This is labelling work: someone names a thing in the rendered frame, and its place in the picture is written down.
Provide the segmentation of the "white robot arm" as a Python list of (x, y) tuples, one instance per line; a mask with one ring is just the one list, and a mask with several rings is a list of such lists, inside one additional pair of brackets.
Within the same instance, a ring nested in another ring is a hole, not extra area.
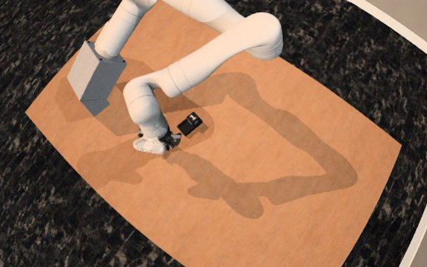
[[(145, 13), (157, 1), (122, 0), (98, 36), (94, 44), (96, 52), (104, 58), (116, 59)], [(258, 12), (245, 18), (224, 0), (162, 1), (221, 35), (163, 70), (136, 77), (124, 87), (130, 117), (143, 132), (133, 146), (138, 151), (156, 154), (166, 151), (158, 139), (167, 133), (168, 123), (162, 111), (160, 116), (154, 89), (161, 88), (167, 96), (176, 97), (203, 82), (244, 50), (257, 59), (271, 60), (277, 58), (283, 48), (280, 22), (269, 13)]]

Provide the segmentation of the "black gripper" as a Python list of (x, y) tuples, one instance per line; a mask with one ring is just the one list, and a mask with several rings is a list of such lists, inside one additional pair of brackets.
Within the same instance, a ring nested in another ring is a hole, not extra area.
[[(170, 149), (173, 149), (175, 146), (178, 146), (179, 143), (181, 142), (181, 135), (182, 135), (182, 133), (173, 134), (173, 132), (170, 131), (170, 127), (168, 125), (167, 133), (162, 138), (160, 138), (159, 141), (161, 141), (162, 143), (165, 143), (165, 144), (170, 144), (169, 145)], [(143, 132), (141, 129), (139, 129), (139, 131), (138, 131), (138, 136), (140, 138), (143, 136)]]

